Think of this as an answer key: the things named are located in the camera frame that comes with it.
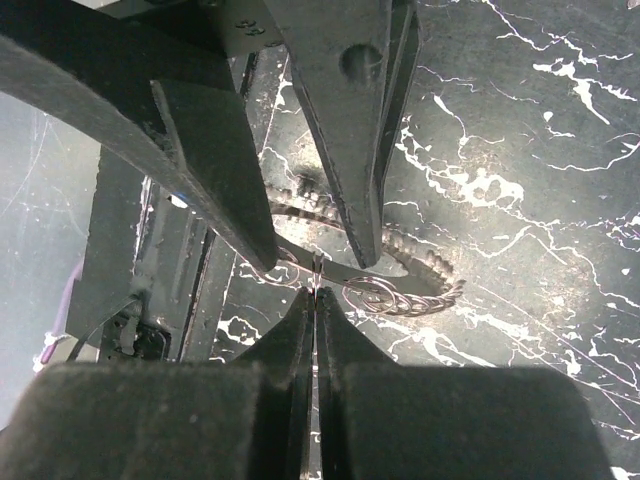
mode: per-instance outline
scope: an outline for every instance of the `wire ring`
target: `wire ring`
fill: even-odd
[[[358,288],[358,284],[367,284],[379,287],[379,289],[364,290]],[[350,293],[360,300],[357,305],[350,298]],[[391,282],[378,277],[356,277],[349,279],[342,288],[342,296],[345,301],[356,310],[365,310],[377,315],[420,317],[440,312],[455,304],[462,295],[462,283],[456,282],[450,290],[437,297],[402,294],[397,291]]]
[[[284,262],[292,263],[293,265],[298,265],[298,259],[289,250],[287,250],[284,247],[278,247],[278,250],[280,252],[282,252],[285,257],[287,257],[287,258],[280,257],[280,260],[282,260]],[[278,281],[278,280],[274,280],[274,279],[269,278],[266,273],[263,274],[263,273],[258,272],[255,268],[253,268],[253,266],[250,263],[249,263],[249,266],[251,267],[251,270],[253,270],[253,273],[255,273],[256,276],[259,279],[261,279],[265,283],[268,283],[269,285],[274,285],[276,287],[290,287],[300,279],[300,269],[297,268],[297,267],[295,268],[296,276],[295,276],[295,278],[293,280]]]

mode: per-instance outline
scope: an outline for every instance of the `purple wire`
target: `purple wire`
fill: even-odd
[[[49,332],[55,341],[51,345],[46,345],[42,353],[38,357],[38,361],[42,365],[46,365],[51,360],[53,353],[56,351],[56,347],[58,346],[58,341],[60,337],[64,334],[64,326],[67,321],[67,314],[69,313],[69,304],[71,303],[71,294],[73,293],[73,285],[76,280],[80,280],[82,277],[82,270],[84,268],[84,255],[80,258],[80,261],[75,266],[71,275],[67,279],[67,284],[64,286],[64,290],[62,291],[62,298],[60,298],[60,303],[58,304],[58,312],[56,313],[56,319],[53,322],[53,327]]]

